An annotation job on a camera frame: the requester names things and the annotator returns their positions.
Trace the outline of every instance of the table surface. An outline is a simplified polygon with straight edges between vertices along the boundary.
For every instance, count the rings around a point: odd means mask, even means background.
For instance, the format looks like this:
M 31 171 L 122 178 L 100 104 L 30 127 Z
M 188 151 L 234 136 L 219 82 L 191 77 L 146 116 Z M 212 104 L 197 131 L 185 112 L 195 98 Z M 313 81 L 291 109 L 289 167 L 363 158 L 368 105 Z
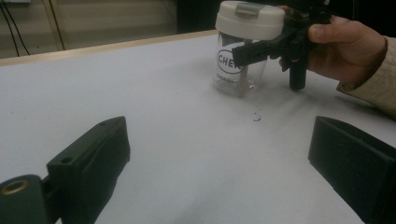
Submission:
M 1 60 L 0 182 L 46 164 L 102 120 L 125 116 L 132 160 L 96 223 L 362 223 L 307 159 L 316 116 L 396 147 L 396 125 L 268 61 L 260 90 L 216 89 L 217 36 L 178 35 Z

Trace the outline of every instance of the jar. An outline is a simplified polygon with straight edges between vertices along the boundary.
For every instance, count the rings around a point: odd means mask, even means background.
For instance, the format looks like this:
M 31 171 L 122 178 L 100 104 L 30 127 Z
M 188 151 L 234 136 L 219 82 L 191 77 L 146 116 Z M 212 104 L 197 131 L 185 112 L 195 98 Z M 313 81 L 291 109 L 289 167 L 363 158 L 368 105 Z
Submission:
M 266 61 L 238 67 L 232 49 L 281 34 L 285 11 L 279 7 L 241 1 L 221 3 L 216 19 L 219 30 L 215 85 L 232 95 L 247 96 L 260 87 Z

